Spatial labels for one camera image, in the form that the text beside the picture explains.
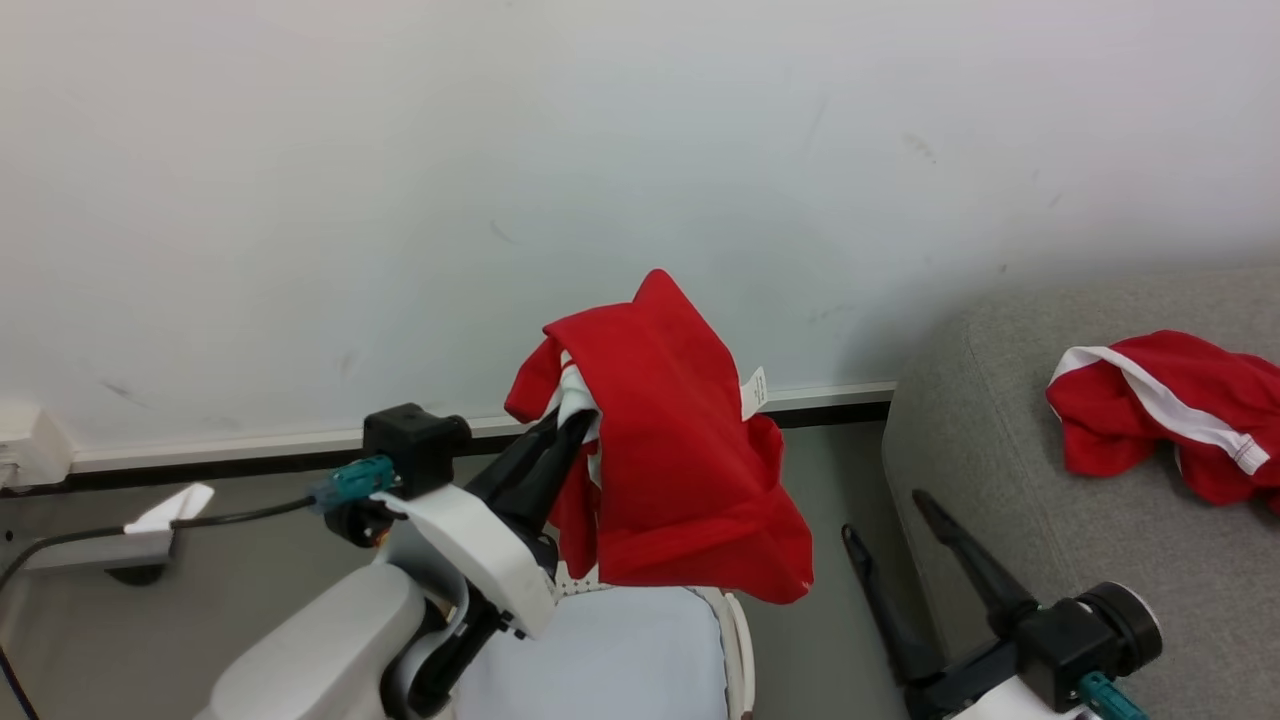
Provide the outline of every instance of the power outlet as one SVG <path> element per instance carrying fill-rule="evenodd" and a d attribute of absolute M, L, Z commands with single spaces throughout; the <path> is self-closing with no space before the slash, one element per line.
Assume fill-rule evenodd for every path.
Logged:
<path fill-rule="evenodd" d="M 0 407 L 0 484 L 44 486 L 67 479 L 72 443 L 44 409 Z"/>

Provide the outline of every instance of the clothing on sofa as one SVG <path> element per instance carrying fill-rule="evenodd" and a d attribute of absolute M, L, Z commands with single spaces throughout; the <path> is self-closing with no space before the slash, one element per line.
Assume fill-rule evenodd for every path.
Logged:
<path fill-rule="evenodd" d="M 1276 365 L 1160 331 L 1068 350 L 1046 395 L 1062 421 L 1068 470 L 1116 475 L 1170 439 L 1202 498 L 1228 505 L 1258 495 L 1280 512 Z"/>
<path fill-rule="evenodd" d="M 532 421 L 599 407 L 553 509 L 575 578 L 712 585 L 792 602 L 813 583 L 813 537 L 781 484 L 782 433 L 744 420 L 733 357 L 675 281 L 544 328 L 507 411 Z"/>

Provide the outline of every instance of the red cloth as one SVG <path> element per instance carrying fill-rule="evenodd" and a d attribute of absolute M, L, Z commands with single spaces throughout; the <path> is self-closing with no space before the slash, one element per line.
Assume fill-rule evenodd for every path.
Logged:
<path fill-rule="evenodd" d="M 1160 331 L 1073 347 L 1046 392 L 1062 419 L 1066 469 L 1116 475 L 1158 439 L 1213 505 L 1267 498 L 1280 512 L 1280 368 L 1198 337 Z"/>
<path fill-rule="evenodd" d="M 635 300 L 544 328 L 507 411 L 532 421 L 577 364 L 600 407 L 600 487 L 586 456 L 552 514 L 575 578 L 599 561 L 618 585 L 713 585 L 792 602 L 813 583 L 813 537 L 780 482 L 782 433 L 742 420 L 728 348 L 671 277 L 649 273 Z"/>

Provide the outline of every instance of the gray fabric upholstery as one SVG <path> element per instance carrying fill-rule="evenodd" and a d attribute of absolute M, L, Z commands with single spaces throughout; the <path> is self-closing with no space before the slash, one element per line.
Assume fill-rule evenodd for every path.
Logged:
<path fill-rule="evenodd" d="M 1153 720 L 1280 717 L 1280 520 L 1201 502 L 1167 448 L 1121 477 L 1068 474 L 1044 401 L 1068 347 L 1161 328 L 1280 363 L 1277 305 L 1280 268 L 1147 277 L 991 299 L 933 337 L 893 396 L 883 456 L 948 657 L 991 634 L 913 488 L 1042 601 L 1102 580 L 1147 598 L 1165 653 L 1124 687 Z"/>

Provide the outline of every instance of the white wall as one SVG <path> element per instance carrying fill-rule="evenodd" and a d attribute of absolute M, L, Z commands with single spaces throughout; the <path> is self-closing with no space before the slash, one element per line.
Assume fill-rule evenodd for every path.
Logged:
<path fill-rule="evenodd" d="M 0 395 L 81 448 L 500 413 L 666 266 L 774 388 L 1280 250 L 1261 0 L 9 0 Z"/>

